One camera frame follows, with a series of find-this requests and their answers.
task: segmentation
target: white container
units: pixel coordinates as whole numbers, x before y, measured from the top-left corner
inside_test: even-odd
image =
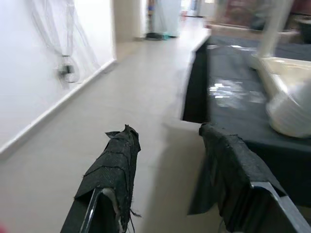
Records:
[[[270,125],[281,134],[291,137],[311,135],[311,80],[291,86],[288,92],[278,93],[269,104]]]

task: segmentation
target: metal bar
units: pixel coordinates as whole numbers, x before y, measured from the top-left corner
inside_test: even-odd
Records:
[[[282,31],[289,15],[293,0],[274,0],[271,17],[265,25],[264,35],[258,49],[258,57],[273,57],[278,42],[278,32]]]
[[[92,219],[94,216],[94,212],[95,212],[95,208],[98,202],[98,198],[100,196],[100,194],[102,193],[102,189],[100,188],[95,188],[91,197],[91,200],[89,202],[89,205],[87,207],[86,210],[86,215],[84,217],[82,226],[80,228],[80,233],[88,233],[89,228],[91,226],[92,223]]]

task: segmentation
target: white object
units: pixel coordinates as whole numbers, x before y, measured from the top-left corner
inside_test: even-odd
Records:
[[[311,62],[274,57],[278,32],[284,28],[293,0],[274,0],[272,18],[265,28],[255,68],[271,98],[267,105],[271,126],[292,137],[311,135]]]
[[[154,32],[170,36],[180,34],[181,0],[155,0]]]

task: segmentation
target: torn black fabric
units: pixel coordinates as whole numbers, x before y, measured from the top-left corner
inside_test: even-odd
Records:
[[[243,190],[251,182],[270,182],[280,196],[286,192],[268,166],[253,153],[236,135],[212,124],[200,128],[207,157],[202,165],[201,175],[189,214],[208,211],[214,203],[221,207],[230,190]],[[214,187],[221,184],[222,193]]]
[[[140,151],[138,133],[126,125],[122,132],[106,134],[111,139],[103,153],[85,173],[62,233],[79,232],[91,194],[96,188],[113,190],[121,214],[123,232],[127,230],[131,214],[137,155]],[[118,233],[119,227],[111,201],[108,198],[100,198],[98,205],[96,210],[101,211],[101,213],[98,212],[101,217],[94,216],[95,221],[98,220],[99,223],[94,223],[93,230],[90,232]]]

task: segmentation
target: white wall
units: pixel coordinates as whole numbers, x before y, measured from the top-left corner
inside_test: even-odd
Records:
[[[137,0],[113,0],[116,42],[134,40],[137,23],[135,8]]]
[[[29,2],[0,1],[0,148],[114,57],[110,0],[75,0],[76,15],[91,49],[85,46],[75,27],[73,58],[81,78],[79,83],[64,89],[55,74],[59,61],[34,26]],[[36,0],[43,17],[42,2]],[[63,47],[66,46],[64,2],[51,0]]]

